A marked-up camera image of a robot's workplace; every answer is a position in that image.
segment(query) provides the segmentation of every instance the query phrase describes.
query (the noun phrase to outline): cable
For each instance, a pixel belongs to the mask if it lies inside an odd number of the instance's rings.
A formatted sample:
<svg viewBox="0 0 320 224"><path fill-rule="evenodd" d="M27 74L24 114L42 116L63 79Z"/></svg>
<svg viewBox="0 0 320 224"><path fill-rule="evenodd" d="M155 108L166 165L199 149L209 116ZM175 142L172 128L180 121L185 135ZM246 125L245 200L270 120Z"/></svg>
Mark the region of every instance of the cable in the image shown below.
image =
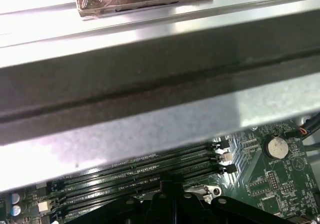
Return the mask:
<svg viewBox="0 0 320 224"><path fill-rule="evenodd" d="M302 140L306 139L320 129L320 113L306 120L299 128L302 133Z"/></svg>
<svg viewBox="0 0 320 224"><path fill-rule="evenodd" d="M306 139L307 137L311 136L313 133L318 131L320 129L320 122L317 125L314 125L311 127L312 129L309 130L309 132L302 137L302 140Z"/></svg>
<svg viewBox="0 0 320 224"><path fill-rule="evenodd" d="M299 128L300 132L303 134L303 135L307 135L308 134L308 131L304 128Z"/></svg>
<svg viewBox="0 0 320 224"><path fill-rule="evenodd" d="M311 152L311 151L316 151L316 150L320 150L320 143L315 143L312 145L306 145L304 147L306 152Z"/></svg>
<svg viewBox="0 0 320 224"><path fill-rule="evenodd" d="M320 123L320 113L306 120L304 124L301 125L302 128L310 130L312 126Z"/></svg>

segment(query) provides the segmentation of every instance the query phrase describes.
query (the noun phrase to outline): gray metal panel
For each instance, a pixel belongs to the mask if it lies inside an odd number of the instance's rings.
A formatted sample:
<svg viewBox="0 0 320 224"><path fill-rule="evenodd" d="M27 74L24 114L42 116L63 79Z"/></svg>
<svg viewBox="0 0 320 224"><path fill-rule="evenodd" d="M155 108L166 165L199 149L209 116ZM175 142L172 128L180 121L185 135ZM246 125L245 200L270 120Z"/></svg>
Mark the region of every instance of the gray metal panel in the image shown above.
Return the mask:
<svg viewBox="0 0 320 224"><path fill-rule="evenodd" d="M317 73L2 146L0 166L21 165L1 169L0 191L313 112L319 86Z"/></svg>

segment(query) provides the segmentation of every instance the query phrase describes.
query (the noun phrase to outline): motherboard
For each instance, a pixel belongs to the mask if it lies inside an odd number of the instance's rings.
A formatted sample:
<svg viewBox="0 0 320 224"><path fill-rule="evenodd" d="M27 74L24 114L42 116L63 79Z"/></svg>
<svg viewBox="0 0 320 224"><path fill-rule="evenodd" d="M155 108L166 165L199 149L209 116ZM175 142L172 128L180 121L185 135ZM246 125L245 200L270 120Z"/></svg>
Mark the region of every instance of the motherboard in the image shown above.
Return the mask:
<svg viewBox="0 0 320 224"><path fill-rule="evenodd" d="M228 196L293 223L314 220L319 188L302 141L284 135L295 129L265 125L0 194L0 224L65 224L120 197L143 200L163 174L207 202Z"/></svg>

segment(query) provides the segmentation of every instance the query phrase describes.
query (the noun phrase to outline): screw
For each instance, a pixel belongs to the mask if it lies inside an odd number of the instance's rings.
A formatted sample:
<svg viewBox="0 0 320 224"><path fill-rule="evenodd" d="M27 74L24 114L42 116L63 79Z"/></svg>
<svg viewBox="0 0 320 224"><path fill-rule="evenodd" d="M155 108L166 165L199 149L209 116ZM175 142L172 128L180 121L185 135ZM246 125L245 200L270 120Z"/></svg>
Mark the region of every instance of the screw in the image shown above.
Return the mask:
<svg viewBox="0 0 320 224"><path fill-rule="evenodd" d="M219 199L218 199L218 202L219 202L220 204L227 204L226 199L223 199L223 198L219 198Z"/></svg>
<svg viewBox="0 0 320 224"><path fill-rule="evenodd" d="M213 190L213 194L215 194L216 196L220 195L220 190L218 188L215 188Z"/></svg>
<svg viewBox="0 0 320 224"><path fill-rule="evenodd" d="M183 196L184 198L192 198L192 195L191 194L189 194L189 193L186 193L186 194L184 194L184 196Z"/></svg>
<svg viewBox="0 0 320 224"><path fill-rule="evenodd" d="M133 204L133 203L135 203L135 202L132 201L132 200L128 200L128 201L125 202L125 204L127 204L127 205L131 205L131 204Z"/></svg>

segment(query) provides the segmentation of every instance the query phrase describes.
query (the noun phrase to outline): dimm slot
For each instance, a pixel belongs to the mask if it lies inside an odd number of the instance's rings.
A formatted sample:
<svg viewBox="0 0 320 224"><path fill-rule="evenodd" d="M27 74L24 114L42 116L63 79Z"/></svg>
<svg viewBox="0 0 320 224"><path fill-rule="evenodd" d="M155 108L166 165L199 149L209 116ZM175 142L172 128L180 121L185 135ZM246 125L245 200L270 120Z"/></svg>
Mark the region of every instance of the dimm slot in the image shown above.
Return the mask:
<svg viewBox="0 0 320 224"><path fill-rule="evenodd" d="M207 151L207 150L201 150L198 152L189 153L189 154L186 154L183 156L179 156L176 158L172 158L169 160L158 162L154 165L147 165L145 167L140 167L139 169L131 169L129 172L122 172L119 174L118 173L117 174L110 174L110 175L98 177L95 179L91 179L89 181L83 181L80 183L71 184L71 185L66 186L63 190L61 190L60 193L66 193L67 196L71 196L72 193L75 191L91 188L94 186L100 186L105 183L111 183L111 184L114 183L114 185L116 185L118 183L118 181L120 182L120 180L123 178L131 177L134 175L142 175L142 173L144 171L149 171L149 172L155 171L156 169L162 168L162 166L165 166L166 164L170 164L172 166L172 165L177 165L179 163L183 163L185 160L188 160L187 162L189 162L189 160L191 160L191 159L198 159L199 157L203 157L203 156L209 155L209 154L211 154L211 152Z"/></svg>
<svg viewBox="0 0 320 224"><path fill-rule="evenodd" d="M212 167L208 168L208 166L210 166L210 164L208 164L208 163L204 163L204 165L199 165L201 167L204 167L202 170L186 174L185 177L184 177L185 181L188 182L189 179L193 179L195 177L201 177L201 176L205 176L205 175L208 175L210 173L213 173L214 169ZM181 174L181 173L183 173L182 170L178 170L176 172L173 172L173 174ZM152 190L156 190L158 188L158 186L159 186L159 180L151 181L150 183L143 184L143 185L140 185L138 187L122 190L122 191L120 191L118 193L109 195L107 197L103 197L103 198L99 198L99 199L92 200L92 201L89 201L89 202L84 202L84 203L72 205L72 206L68 207L67 210L72 210L72 212L76 212L79 208L84 208L84 207L89 208L88 206L101 204L103 202L107 202L107 201L110 201L110 200L115 200L115 199L118 199L120 197L134 196L134 195L137 196L141 192L149 193L149 192L152 192Z"/></svg>
<svg viewBox="0 0 320 224"><path fill-rule="evenodd" d="M150 190L144 190L143 192L137 194L137 195L132 195L132 197L134 198L138 198L140 199L141 196L144 196L145 194L147 193L151 193L151 192L158 192L159 191L159 187L158 188L154 188L154 189L150 189ZM66 222L69 222L77 217L80 217L86 213L89 213L97 208L100 208L108 203L111 203L113 201L115 201L116 199L112 199L112 200L109 200L109 201L105 201L105 202L102 202L102 203L98 203L98 204L95 204L95 205L92 205L92 206L89 206L89 207L85 207L85 208L80 208L80 209L76 209L76 210L73 210L73 211L70 211L64 218L64 223Z"/></svg>
<svg viewBox="0 0 320 224"><path fill-rule="evenodd" d="M197 163L202 163L202 162L205 162L207 161L208 158L205 157L205 158L200 158L200 159L196 159L196 160L193 160L193 161L189 161L188 163L186 163L186 165L196 165ZM163 172L168 172L170 171L170 169L166 168L166 169L161 169L159 170L157 173L149 173L149 178L150 176L154 176L154 175L157 175L157 174L160 174L160 173L163 173ZM65 202L63 203L63 206L65 205L69 205L69 204L74 204L75 202L83 202L83 201L87 201L89 199L95 199L97 197L100 197L100 196L105 196L105 195L108 195L110 193L113 193L115 191L120 191L121 190L121 187L119 187L118 185L115 186L115 187L108 187L108 188L102 188L101 186L100 187L97 187L99 190L96 191L96 190L90 190L89 193L85 193L85 194L82 194L82 195L79 195L79 196L75 196L75 197L71 197L71 198L67 198L65 200Z"/></svg>
<svg viewBox="0 0 320 224"><path fill-rule="evenodd" d="M199 145L199 146L192 146L190 148L181 148L180 150L175 150L175 151L167 151L167 152L163 152L160 154L151 154L148 156L143 156L140 158L132 159L132 160L120 163L120 164L113 165L113 166L93 168L93 169L90 169L90 170L87 170L87 171L84 171L84 172L81 172L78 174L65 176L63 178L58 179L58 182L63 181L63 183L65 185L73 184L73 183L77 183L80 181L85 181L85 180L89 180L92 178L96 178L101 175L107 175L107 174L111 174L111 173L125 171L127 169L130 169L133 164L135 167L137 167L137 166L146 165L146 164L153 163L153 162L162 161L162 160L172 158L172 157L175 157L178 155L183 155L183 154L187 154L187 153L200 151L200 150L203 150L206 148L208 148L207 145Z"/></svg>
<svg viewBox="0 0 320 224"><path fill-rule="evenodd" d="M89 190L86 190L85 194L83 194L84 193L83 190L74 191L74 192L68 194L69 197L67 196L67 199L65 200L63 205L65 205L65 203L68 203L68 202L73 203L74 201L79 200L79 198L80 199L81 198L86 199L86 196L89 196L89 195L92 195L92 197L94 197L94 195L96 195L95 198L98 197L98 196L101 196L101 195L106 195L109 192L111 192L111 190L114 191L114 189L111 188L112 186L118 187L119 185L124 185L126 183L132 183L132 182L137 183L138 180L150 179L150 178L152 178L154 176L160 175L163 172L169 172L169 171L172 171L174 169L182 169L182 170L184 170L183 169L184 167L187 167L187 166L190 166L190 165L195 165L195 167L188 168L188 170L192 170L193 168L197 168L197 164L204 163L204 162L206 162L208 160L209 160L209 157L204 157L204 158L197 158L197 159L194 159L194 160L190 160L188 162L181 163L179 165L175 165L173 167L166 166L166 167L161 168L159 170L153 171L152 173L151 172L150 173L144 173L143 175L140 174L137 177L128 177L128 178L124 178L124 179L122 179L121 181L118 181L118 182L111 182L111 183L108 183L108 184L104 184L104 185L100 185L98 187L91 188Z"/></svg>

